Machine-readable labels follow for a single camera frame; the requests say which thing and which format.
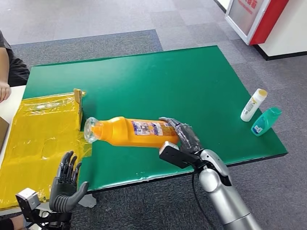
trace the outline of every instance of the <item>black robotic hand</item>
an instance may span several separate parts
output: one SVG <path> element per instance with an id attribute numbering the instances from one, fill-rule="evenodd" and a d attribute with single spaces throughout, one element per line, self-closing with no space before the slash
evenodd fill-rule
<path id="1" fill-rule="evenodd" d="M 194 154 L 203 149 L 200 139 L 193 131 L 191 126 L 174 118 L 160 117 L 159 119 L 170 124 L 176 131 L 181 142 L 181 151 Z"/>
<path id="2" fill-rule="evenodd" d="M 73 166 L 77 159 L 73 151 L 67 152 L 60 161 L 57 176 L 52 183 L 49 207 L 52 211 L 67 213 L 75 208 L 88 189 L 88 182 L 83 182 L 77 191 L 76 180 L 81 162 L 75 170 Z"/>

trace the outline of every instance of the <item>orange bottle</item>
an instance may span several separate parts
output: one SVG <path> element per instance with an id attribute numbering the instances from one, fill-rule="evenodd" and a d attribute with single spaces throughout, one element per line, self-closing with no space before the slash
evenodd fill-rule
<path id="1" fill-rule="evenodd" d="M 94 117 L 86 120 L 85 138 L 89 143 L 104 140 L 115 146 L 160 148 L 164 142 L 177 144 L 179 140 L 173 127 L 164 121 L 127 119 L 122 116 L 107 121 Z"/>

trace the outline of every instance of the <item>robotic arm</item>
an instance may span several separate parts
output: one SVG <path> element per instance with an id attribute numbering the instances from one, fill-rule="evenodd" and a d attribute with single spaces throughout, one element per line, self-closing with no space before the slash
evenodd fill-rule
<path id="1" fill-rule="evenodd" d="M 225 230 L 261 230 L 261 227 L 233 186 L 229 170 L 216 153 L 203 149 L 192 128 L 172 118 L 161 117 L 174 127 L 181 141 L 165 142 L 160 158 L 181 169 L 191 165 L 199 173 L 201 186 L 208 193 Z"/>

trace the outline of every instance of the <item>person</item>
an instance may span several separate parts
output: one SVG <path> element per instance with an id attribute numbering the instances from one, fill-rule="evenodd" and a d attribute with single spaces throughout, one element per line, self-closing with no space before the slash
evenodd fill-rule
<path id="1" fill-rule="evenodd" d="M 23 215 L 0 220 L 0 230 L 23 230 L 30 223 L 26 222 Z"/>
<path id="2" fill-rule="evenodd" d="M 11 87 L 26 85 L 29 69 L 14 55 L 0 30 L 0 103 L 11 95 Z"/>

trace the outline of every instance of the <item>yellow bag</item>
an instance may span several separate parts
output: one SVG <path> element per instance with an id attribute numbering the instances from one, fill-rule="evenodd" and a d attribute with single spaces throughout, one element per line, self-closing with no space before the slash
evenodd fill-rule
<path id="1" fill-rule="evenodd" d="M 82 115 L 80 90 L 22 100 L 0 169 L 0 209 L 17 206 L 15 195 L 26 187 L 48 200 L 65 152 L 73 150 L 78 161 L 91 155 L 79 132 Z"/>

